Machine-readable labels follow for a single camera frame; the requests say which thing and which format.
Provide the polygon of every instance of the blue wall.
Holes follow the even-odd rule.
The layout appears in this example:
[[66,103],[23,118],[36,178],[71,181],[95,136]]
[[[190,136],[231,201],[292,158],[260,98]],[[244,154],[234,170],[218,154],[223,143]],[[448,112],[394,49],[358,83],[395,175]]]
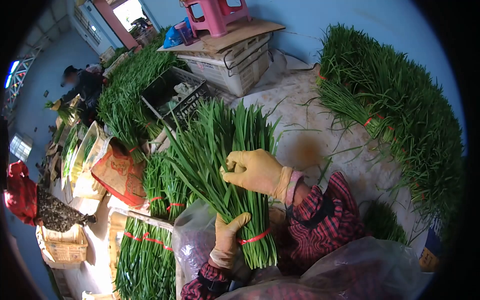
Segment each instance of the blue wall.
[[[36,182],[38,178],[35,163],[40,163],[45,157],[45,144],[51,140],[48,125],[54,125],[58,116],[53,110],[43,109],[45,102],[55,101],[68,92],[70,87],[60,87],[61,75],[67,66],[85,68],[86,64],[94,62],[98,62],[98,55],[78,33],[71,30],[46,48],[28,71],[24,87],[17,98],[17,121],[14,131],[27,134],[33,139],[33,148],[26,162],[33,181]],[[45,90],[49,91],[47,98],[43,97]],[[18,160],[13,155],[10,156],[10,162]],[[37,285],[47,299],[57,299],[36,241],[35,227],[23,224],[6,207],[5,217],[11,234],[17,238],[19,251]]]
[[[228,3],[239,2],[228,0]],[[186,16],[177,1],[140,0],[149,17],[160,26],[174,25]],[[408,0],[246,0],[252,17],[282,24],[271,46],[305,62],[317,62],[320,38],[329,24],[345,24],[363,30],[380,43],[390,44],[408,58],[426,66],[433,79],[443,85],[460,126],[466,130],[455,77],[440,42],[432,29]]]
[[17,119],[15,131],[33,139],[33,147],[26,165],[33,181],[38,179],[35,163],[45,157],[45,145],[52,139],[49,125],[55,125],[58,114],[43,109],[45,102],[55,102],[67,93],[71,86],[61,87],[61,75],[66,67],[85,68],[87,64],[98,62],[98,55],[74,30],[63,34],[58,41],[45,49],[33,62],[25,77],[24,87],[17,98]]

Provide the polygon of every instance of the hat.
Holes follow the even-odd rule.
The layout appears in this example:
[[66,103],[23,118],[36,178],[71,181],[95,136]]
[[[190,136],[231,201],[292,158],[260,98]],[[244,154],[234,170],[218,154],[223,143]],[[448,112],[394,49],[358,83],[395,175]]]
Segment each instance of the hat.
[[65,85],[65,78],[67,78],[68,75],[70,75],[71,73],[77,73],[77,69],[74,68],[73,66],[68,66],[65,71],[63,71],[63,75],[61,77],[62,81],[60,83],[61,86],[64,86]]

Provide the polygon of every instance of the clear plastic bag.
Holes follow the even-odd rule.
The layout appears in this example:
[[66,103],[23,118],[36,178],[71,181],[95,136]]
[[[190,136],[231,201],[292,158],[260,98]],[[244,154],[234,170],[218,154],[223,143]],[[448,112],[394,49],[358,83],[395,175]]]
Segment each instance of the clear plastic bag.
[[239,288],[217,299],[415,299],[431,278],[420,271],[410,247],[365,237],[323,257],[300,278]]
[[[173,225],[172,249],[185,275],[186,282],[198,277],[198,271],[208,261],[215,247],[216,211],[197,199],[177,217]],[[232,272],[236,280],[248,281],[250,268],[238,250]]]

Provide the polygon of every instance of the gloved hand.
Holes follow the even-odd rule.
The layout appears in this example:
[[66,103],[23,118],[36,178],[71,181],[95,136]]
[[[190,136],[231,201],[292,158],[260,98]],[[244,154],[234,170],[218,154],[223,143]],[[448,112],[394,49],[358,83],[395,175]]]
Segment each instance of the gloved hand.
[[215,248],[210,252],[212,261],[221,268],[231,269],[237,253],[237,231],[247,224],[252,215],[243,213],[230,223],[226,223],[217,213],[215,221]]
[[285,203],[293,169],[279,164],[273,155],[263,149],[232,151],[226,163],[230,173],[221,167],[223,180]]

